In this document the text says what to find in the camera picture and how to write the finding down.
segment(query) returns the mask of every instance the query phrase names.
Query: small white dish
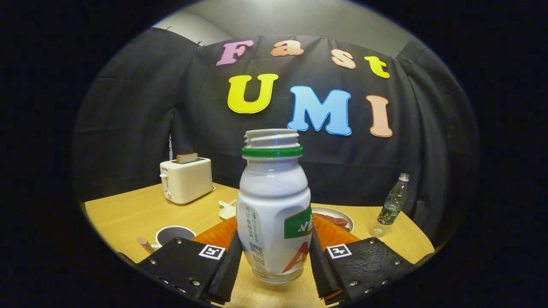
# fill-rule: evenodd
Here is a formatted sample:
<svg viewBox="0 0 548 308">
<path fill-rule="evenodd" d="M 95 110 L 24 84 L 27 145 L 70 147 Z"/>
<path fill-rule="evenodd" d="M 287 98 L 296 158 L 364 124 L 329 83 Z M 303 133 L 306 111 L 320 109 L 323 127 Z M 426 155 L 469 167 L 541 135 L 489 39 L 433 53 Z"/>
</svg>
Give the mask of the small white dish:
<svg viewBox="0 0 548 308">
<path fill-rule="evenodd" d="M 236 216 L 236 200 L 230 203 L 219 201 L 219 204 L 222 207 L 222 210 L 219 211 L 219 216 L 221 216 L 221 218 L 229 219 Z"/>
</svg>

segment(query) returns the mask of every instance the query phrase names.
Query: plastic bottle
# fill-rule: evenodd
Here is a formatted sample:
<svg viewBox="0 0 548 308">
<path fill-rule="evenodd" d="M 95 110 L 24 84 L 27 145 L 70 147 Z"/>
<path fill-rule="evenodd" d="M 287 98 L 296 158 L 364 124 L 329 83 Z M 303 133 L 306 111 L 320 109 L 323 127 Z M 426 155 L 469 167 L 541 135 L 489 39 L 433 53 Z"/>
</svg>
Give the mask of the plastic bottle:
<svg viewBox="0 0 548 308">
<path fill-rule="evenodd" d="M 398 214 L 402 210 L 402 207 L 407 199 L 408 181 L 409 174 L 402 173 L 399 175 L 398 183 L 394 185 L 388 194 L 379 216 L 374 222 L 373 227 L 369 230 L 369 233 L 371 233 L 374 237 L 384 236 L 386 231 L 392 226 L 398 217 Z"/>
<path fill-rule="evenodd" d="M 312 236 L 310 189 L 294 129 L 250 130 L 236 203 L 238 236 L 255 276 L 270 284 L 297 279 Z"/>
</svg>

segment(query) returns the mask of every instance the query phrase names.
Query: bottle neck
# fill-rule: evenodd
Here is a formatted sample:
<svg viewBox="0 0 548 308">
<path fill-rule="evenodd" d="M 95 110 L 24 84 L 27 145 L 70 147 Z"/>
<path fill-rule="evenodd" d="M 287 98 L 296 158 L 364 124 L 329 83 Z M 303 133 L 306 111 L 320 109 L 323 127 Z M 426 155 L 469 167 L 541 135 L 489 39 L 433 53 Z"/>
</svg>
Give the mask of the bottle neck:
<svg viewBox="0 0 548 308">
<path fill-rule="evenodd" d="M 398 181 L 398 183 L 394 185 L 394 187 L 388 194 L 386 200 L 388 201 L 389 199 L 392 199 L 392 198 L 401 198 L 401 197 L 403 197 L 404 199 L 407 198 L 407 182 L 405 181 Z"/>
<path fill-rule="evenodd" d="M 257 159 L 255 157 L 245 157 L 247 159 L 247 168 L 264 172 L 276 172 L 292 170 L 299 166 L 298 157 L 284 157 L 271 159 Z"/>
</svg>

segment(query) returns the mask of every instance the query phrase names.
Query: black curtain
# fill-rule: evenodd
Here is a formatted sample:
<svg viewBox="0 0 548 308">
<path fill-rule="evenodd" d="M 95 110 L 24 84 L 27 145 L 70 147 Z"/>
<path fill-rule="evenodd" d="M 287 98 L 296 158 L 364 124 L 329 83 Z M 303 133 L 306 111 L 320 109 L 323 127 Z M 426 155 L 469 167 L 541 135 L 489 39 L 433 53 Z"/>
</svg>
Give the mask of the black curtain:
<svg viewBox="0 0 548 308">
<path fill-rule="evenodd" d="M 75 188 L 83 201 L 161 182 L 177 88 L 196 48 L 176 33 L 150 28 L 97 75 L 73 138 Z"/>
<path fill-rule="evenodd" d="M 251 39 L 237 61 L 216 65 L 223 45 Z M 273 45 L 294 40 L 300 55 L 273 56 Z M 277 35 L 242 38 L 199 47 L 175 33 L 151 28 L 122 49 L 94 81 L 75 131 L 76 184 L 84 200 L 160 183 L 159 163 L 173 154 L 197 152 L 212 160 L 213 181 L 239 187 L 246 166 L 244 134 L 251 129 L 286 128 L 293 119 L 290 88 L 310 87 L 320 102 L 332 90 L 351 94 L 350 135 L 314 130 L 310 118 L 299 132 L 299 159 L 309 180 L 312 202 L 381 206 L 401 172 L 410 174 L 403 211 L 424 233 L 449 230 L 463 213 L 472 191 L 478 136 L 470 102 L 443 62 L 420 42 L 411 41 L 397 58 L 329 38 Z M 353 55 L 355 69 L 339 66 L 331 50 Z M 389 78 L 377 76 L 365 56 L 386 63 Z M 274 73 L 270 104 L 253 113 L 227 105 L 229 78 L 250 75 L 244 99 L 260 93 L 260 74 Z M 372 135 L 373 114 L 367 95 L 385 97 L 393 135 Z"/>
</svg>

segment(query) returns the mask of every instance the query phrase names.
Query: orange letter a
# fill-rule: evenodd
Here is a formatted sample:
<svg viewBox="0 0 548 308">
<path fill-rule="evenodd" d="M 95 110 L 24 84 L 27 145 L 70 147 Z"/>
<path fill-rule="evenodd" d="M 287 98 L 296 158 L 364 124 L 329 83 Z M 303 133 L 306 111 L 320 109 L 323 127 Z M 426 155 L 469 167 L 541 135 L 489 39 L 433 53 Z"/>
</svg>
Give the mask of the orange letter a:
<svg viewBox="0 0 548 308">
<path fill-rule="evenodd" d="M 307 253 L 308 253 L 308 242 L 305 241 L 301 245 L 301 248 L 299 248 L 299 251 L 297 252 L 297 254 L 295 254 L 295 256 L 293 257 L 291 262 L 289 262 L 286 269 L 283 270 L 282 274 L 292 269 L 293 266 L 295 266 L 297 263 L 304 262 L 306 260 Z"/>
</svg>

